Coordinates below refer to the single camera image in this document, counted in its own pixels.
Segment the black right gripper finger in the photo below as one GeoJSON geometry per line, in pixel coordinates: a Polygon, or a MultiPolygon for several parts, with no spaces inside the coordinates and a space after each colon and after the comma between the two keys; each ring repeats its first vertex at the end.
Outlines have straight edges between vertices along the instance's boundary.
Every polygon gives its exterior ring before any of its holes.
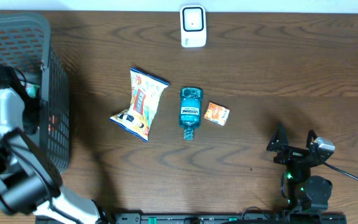
{"type": "Polygon", "coordinates": [[[314,143],[314,140],[317,138],[318,138],[318,136],[315,133],[315,131],[313,129],[309,130],[307,140],[306,140],[306,149],[310,149],[314,143]]]}
{"type": "Polygon", "coordinates": [[[270,152],[281,152],[284,151],[288,145],[289,142],[284,125],[282,123],[279,123],[275,133],[273,134],[270,142],[267,145],[266,150],[270,152]]]}

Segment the small orange packet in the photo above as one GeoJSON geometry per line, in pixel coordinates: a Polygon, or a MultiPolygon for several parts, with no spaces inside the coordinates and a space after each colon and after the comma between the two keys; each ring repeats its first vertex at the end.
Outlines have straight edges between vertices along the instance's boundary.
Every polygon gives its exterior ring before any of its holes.
{"type": "Polygon", "coordinates": [[[224,126],[229,117],[230,109],[217,105],[215,103],[209,102],[207,110],[204,114],[204,119],[214,122],[218,125],[224,126]]]}

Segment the blue mouthwash bottle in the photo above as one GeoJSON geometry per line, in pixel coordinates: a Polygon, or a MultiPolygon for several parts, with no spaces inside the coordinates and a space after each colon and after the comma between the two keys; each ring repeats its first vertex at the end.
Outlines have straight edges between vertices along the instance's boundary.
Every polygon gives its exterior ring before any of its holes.
{"type": "Polygon", "coordinates": [[[203,90],[196,87],[184,87],[180,92],[179,125],[183,128],[184,140],[194,138],[195,129],[201,124],[201,103],[203,90]]]}

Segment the yellow snack chip bag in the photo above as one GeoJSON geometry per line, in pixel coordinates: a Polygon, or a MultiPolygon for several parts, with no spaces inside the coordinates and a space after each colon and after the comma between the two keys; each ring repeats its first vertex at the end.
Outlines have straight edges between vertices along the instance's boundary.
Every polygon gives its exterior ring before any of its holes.
{"type": "Polygon", "coordinates": [[[158,111],[160,97],[170,84],[136,68],[131,68],[130,73],[130,106],[109,119],[122,129],[147,142],[152,122],[158,111]]]}

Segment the light blue snack packet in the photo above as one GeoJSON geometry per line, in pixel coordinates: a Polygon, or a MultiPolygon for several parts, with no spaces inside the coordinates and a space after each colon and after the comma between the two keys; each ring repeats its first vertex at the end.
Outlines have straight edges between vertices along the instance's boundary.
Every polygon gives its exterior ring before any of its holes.
{"type": "Polygon", "coordinates": [[[37,98],[39,96],[40,86],[36,84],[26,83],[25,90],[31,98],[37,98]]]}

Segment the red brown candy bar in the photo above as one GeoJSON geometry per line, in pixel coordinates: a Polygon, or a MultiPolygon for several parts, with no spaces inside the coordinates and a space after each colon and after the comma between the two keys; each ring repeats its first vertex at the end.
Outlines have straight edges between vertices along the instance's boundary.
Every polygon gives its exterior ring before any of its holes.
{"type": "Polygon", "coordinates": [[[48,120],[49,120],[49,124],[48,124],[49,133],[54,133],[55,131],[59,130],[59,125],[60,125],[59,116],[55,116],[54,114],[50,115],[48,120]]]}

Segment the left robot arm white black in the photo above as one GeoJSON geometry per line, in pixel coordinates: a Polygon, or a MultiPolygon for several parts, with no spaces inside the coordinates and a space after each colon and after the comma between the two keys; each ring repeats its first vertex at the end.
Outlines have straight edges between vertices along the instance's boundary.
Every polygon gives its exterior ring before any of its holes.
{"type": "Polygon", "coordinates": [[[30,138],[40,103],[26,91],[24,74],[0,65],[0,209],[34,214],[39,223],[110,223],[93,200],[63,186],[62,177],[30,138]]]}

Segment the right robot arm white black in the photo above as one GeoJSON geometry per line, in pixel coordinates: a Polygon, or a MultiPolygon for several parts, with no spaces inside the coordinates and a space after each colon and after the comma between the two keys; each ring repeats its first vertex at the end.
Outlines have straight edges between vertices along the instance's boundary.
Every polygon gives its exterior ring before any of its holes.
{"type": "Polygon", "coordinates": [[[331,140],[317,136],[311,129],[304,149],[291,146],[283,124],[279,124],[266,150],[277,154],[274,163],[286,166],[282,183],[287,186],[282,188],[282,195],[289,199],[294,213],[319,213],[328,209],[333,185],[321,176],[312,175],[311,169],[334,154],[331,140]]]}

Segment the white barcode scanner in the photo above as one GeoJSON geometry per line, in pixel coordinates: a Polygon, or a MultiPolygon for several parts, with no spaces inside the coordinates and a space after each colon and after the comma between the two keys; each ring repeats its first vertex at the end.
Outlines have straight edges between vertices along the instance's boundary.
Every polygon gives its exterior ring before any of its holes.
{"type": "Polygon", "coordinates": [[[204,47],[207,41],[206,10],[200,5],[187,5],[180,9],[181,46],[204,47]]]}

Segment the grey plastic basket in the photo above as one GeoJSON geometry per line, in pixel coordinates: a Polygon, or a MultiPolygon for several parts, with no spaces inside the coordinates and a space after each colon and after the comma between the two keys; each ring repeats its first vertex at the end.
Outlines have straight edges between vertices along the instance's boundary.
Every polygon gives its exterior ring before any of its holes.
{"type": "Polygon", "coordinates": [[[36,13],[0,14],[0,65],[39,86],[40,123],[32,138],[60,172],[70,162],[70,84],[51,42],[51,28],[36,13]]]}

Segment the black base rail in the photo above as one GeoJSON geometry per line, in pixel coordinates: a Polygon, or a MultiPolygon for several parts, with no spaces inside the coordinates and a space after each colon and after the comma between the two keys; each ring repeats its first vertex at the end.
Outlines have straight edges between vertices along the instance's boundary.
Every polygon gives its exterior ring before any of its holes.
{"type": "Polygon", "coordinates": [[[344,215],[295,215],[292,218],[274,217],[262,213],[236,214],[184,214],[184,215],[156,215],[139,213],[114,214],[117,224],[346,224],[344,215]]]}

